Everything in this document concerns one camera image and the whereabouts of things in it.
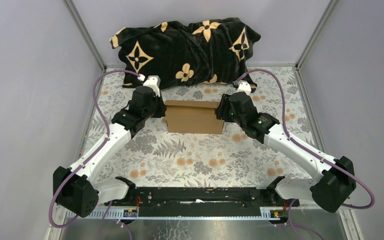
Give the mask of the brown cardboard box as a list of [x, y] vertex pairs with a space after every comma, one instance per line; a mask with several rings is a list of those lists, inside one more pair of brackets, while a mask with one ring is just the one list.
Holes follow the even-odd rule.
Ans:
[[217, 101], [166, 100], [165, 121], [170, 133], [221, 135], [224, 121], [216, 118]]

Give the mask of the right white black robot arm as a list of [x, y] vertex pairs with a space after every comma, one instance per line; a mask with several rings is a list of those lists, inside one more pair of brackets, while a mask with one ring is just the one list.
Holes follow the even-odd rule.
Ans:
[[218, 120], [236, 123], [248, 137], [279, 151], [311, 176], [311, 179], [279, 178], [266, 193], [271, 205], [279, 206], [289, 199], [307, 200], [335, 213], [356, 189], [354, 164], [349, 158], [335, 158], [301, 139], [294, 139], [275, 117], [258, 112], [245, 92], [223, 94], [215, 115]]

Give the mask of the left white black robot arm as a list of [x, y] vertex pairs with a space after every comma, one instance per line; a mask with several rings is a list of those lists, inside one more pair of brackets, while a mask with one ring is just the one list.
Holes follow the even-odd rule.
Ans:
[[127, 106], [117, 112], [104, 134], [92, 148], [70, 167], [58, 167], [53, 173], [52, 200], [87, 217], [96, 206], [118, 200], [128, 206], [135, 200], [135, 184], [123, 178], [97, 182], [107, 162], [144, 128], [150, 118], [165, 115], [165, 105], [157, 85], [144, 83], [137, 87]]

